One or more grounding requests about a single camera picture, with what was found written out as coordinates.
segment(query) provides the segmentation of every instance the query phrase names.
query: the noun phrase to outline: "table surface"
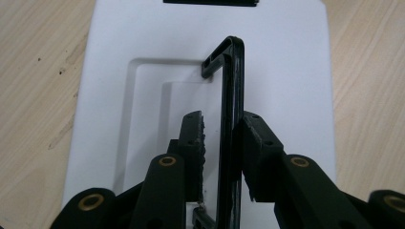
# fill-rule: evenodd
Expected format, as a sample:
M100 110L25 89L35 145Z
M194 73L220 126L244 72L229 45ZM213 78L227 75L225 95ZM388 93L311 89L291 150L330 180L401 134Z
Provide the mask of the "table surface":
M405 193L405 1L324 0L337 185ZM0 1L0 225L60 211L92 1Z

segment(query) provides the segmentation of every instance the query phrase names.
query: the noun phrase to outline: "brass screw insert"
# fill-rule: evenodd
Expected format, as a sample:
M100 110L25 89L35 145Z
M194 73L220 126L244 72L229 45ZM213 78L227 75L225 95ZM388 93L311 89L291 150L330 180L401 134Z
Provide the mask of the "brass screw insert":
M78 203L78 208L82 211L91 211L96 209L104 201L104 196L102 194L90 194Z

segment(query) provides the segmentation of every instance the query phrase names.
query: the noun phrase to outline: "black plastic frame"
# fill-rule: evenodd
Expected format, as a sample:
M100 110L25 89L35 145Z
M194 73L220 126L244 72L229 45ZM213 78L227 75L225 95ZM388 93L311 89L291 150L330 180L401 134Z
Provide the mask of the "black plastic frame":
M220 67L223 93L216 228L239 228L242 147L238 144L242 142L245 84L245 46L241 39L228 36L202 63L202 77L211 77Z

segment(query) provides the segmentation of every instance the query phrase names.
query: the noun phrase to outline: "white tray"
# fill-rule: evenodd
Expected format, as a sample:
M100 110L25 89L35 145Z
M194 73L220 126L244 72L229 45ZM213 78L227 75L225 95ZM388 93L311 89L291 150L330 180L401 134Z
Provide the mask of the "white tray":
M203 190L215 216L222 76L203 80L200 65L229 35L245 42L245 110L266 121L288 154L313 158L334 179L330 47L320 1L263 0L241 8L100 0L63 204L91 187L119 194L141 182L150 160L179 137L182 116L201 110ZM272 205L251 203L247 193L244 183L241 228L277 225Z

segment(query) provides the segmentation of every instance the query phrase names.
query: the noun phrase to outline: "white surface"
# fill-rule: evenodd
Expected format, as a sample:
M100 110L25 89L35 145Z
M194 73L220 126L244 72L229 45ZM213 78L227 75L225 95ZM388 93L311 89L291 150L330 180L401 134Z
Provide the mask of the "white surface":
M261 1L256 8L97 1L79 89L64 204L104 187L141 182L150 160L202 110L204 193L215 215L221 73L200 64L229 35L245 42L245 110L260 115L288 154L313 158L334 179L326 9L318 0ZM250 203L241 228L273 228L271 204Z

